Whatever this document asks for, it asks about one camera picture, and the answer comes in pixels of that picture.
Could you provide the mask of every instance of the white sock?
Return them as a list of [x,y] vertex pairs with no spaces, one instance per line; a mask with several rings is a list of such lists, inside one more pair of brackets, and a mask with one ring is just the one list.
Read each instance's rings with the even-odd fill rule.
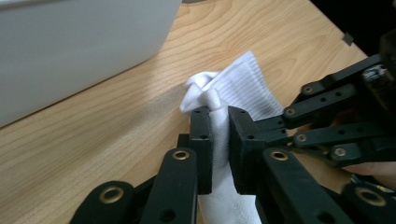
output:
[[261,223],[255,196],[239,195],[233,185],[229,154],[228,105],[246,110],[254,120],[282,113],[262,76],[252,52],[247,52],[222,72],[202,72],[186,81],[187,93],[180,105],[183,113],[208,106],[214,138],[212,193],[198,201],[205,224]]

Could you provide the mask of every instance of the wood grain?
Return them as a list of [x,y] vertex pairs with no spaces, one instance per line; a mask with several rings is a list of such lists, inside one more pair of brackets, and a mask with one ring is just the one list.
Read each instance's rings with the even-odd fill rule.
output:
[[[217,0],[181,5],[161,51],[107,81],[0,129],[0,223],[67,223],[109,180],[138,185],[189,129],[183,82],[252,50],[270,90],[288,105],[306,82],[366,56],[307,0]],[[347,175],[301,156],[339,189]]]

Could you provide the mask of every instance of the wooden table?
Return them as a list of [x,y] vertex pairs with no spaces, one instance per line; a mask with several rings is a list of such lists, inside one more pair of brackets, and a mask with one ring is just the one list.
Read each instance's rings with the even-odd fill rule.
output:
[[[252,50],[288,105],[306,82],[366,56],[307,0],[216,0],[181,5],[152,59],[0,129],[0,223],[66,223],[96,186],[138,185],[187,133],[183,82]],[[347,175],[301,157],[322,184]]]

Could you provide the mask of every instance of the screw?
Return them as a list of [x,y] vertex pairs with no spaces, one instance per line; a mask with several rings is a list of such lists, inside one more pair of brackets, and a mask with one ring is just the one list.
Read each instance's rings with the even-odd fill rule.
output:
[[336,156],[338,156],[338,157],[343,157],[343,156],[345,156],[345,155],[347,154],[347,152],[346,152],[345,149],[339,147],[339,148],[336,148],[336,149],[335,149],[334,154],[335,154]]
[[305,88],[304,88],[304,91],[307,92],[307,93],[309,93],[309,92],[311,92],[313,89],[314,89],[314,88],[308,86],[308,87],[305,87]]
[[306,136],[305,134],[299,134],[297,135],[297,140],[300,142],[305,142],[306,141]]
[[296,113],[296,111],[294,109],[287,109],[286,110],[286,114],[289,115],[289,116],[294,115],[295,113]]

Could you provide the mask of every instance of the white container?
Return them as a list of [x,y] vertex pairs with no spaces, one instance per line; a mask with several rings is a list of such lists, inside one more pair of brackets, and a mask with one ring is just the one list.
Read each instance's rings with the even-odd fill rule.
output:
[[153,56],[181,0],[0,0],[0,127]]

